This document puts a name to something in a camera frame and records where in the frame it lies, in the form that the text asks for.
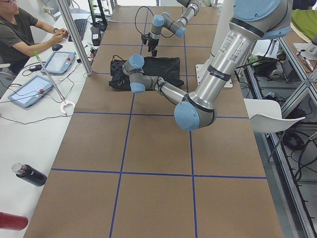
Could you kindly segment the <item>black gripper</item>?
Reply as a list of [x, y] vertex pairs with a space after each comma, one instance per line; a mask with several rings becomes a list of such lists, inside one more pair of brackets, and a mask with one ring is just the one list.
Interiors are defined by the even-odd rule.
[[122, 66], [124, 64], [123, 60], [113, 59], [110, 62], [110, 75], [112, 77], [109, 82], [109, 86], [121, 86], [124, 82]]
[[152, 57], [156, 57], [157, 56], [157, 45], [159, 43], [159, 39], [152, 39], [150, 38], [148, 40], [148, 52], [151, 52]]

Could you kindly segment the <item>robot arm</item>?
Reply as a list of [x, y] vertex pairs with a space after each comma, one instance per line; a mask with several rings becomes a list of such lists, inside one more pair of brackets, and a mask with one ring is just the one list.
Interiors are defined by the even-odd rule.
[[177, 2], [187, 8], [177, 21], [174, 21], [167, 12], [154, 15], [151, 31], [141, 36], [142, 43], [148, 45], [148, 52], [151, 52], [152, 57], [157, 56], [156, 46], [159, 43], [162, 28], [166, 28], [177, 37], [182, 37], [188, 22], [198, 14], [201, 7], [199, 0], [178, 0]]
[[119, 72], [129, 77], [133, 93], [155, 90], [176, 105], [177, 125], [193, 131], [216, 119], [214, 101], [254, 41], [285, 36], [290, 30], [291, 0], [235, 0], [229, 31], [195, 91], [186, 93], [159, 76], [143, 71], [144, 58], [132, 55]]

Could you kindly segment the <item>person right hand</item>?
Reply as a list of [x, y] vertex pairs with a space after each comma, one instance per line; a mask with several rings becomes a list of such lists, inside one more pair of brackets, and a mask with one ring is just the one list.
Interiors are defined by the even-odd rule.
[[61, 28], [61, 29], [53, 29], [53, 37], [52, 37], [52, 41], [53, 41], [53, 44], [58, 44], [58, 43], [61, 43], [63, 41], [64, 38], [67, 38], [69, 33], [66, 29], [64, 28]]

